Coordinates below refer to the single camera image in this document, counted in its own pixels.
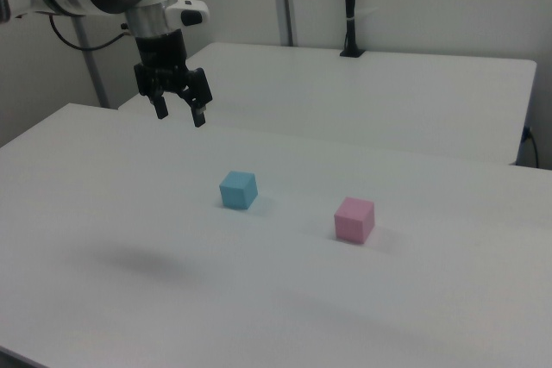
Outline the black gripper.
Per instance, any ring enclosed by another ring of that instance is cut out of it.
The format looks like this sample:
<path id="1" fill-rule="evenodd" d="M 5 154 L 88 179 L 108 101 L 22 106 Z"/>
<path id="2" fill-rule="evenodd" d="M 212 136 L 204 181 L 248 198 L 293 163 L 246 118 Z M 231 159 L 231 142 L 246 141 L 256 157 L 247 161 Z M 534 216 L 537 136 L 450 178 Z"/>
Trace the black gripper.
<path id="1" fill-rule="evenodd" d="M 179 92 L 189 105 L 196 128 L 205 124 L 205 110 L 213 99 L 203 68 L 185 72 L 187 52 L 180 29 L 150 38 L 136 37 L 141 62 L 134 66 L 138 92 L 154 106 L 159 119 L 168 116 L 164 91 Z"/>

